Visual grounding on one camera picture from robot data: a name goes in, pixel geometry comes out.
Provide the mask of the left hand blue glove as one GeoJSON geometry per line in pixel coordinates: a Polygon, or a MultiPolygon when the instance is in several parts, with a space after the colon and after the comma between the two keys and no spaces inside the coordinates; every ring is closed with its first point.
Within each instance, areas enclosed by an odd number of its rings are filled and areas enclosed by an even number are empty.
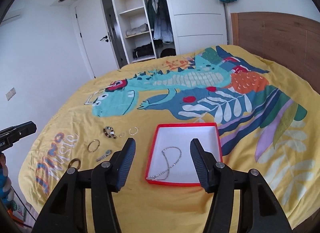
{"type": "Polygon", "coordinates": [[[14,200],[14,190],[11,187],[11,180],[9,178],[8,167],[6,165],[6,158],[1,153],[1,201],[4,206],[8,207],[14,200]]]}

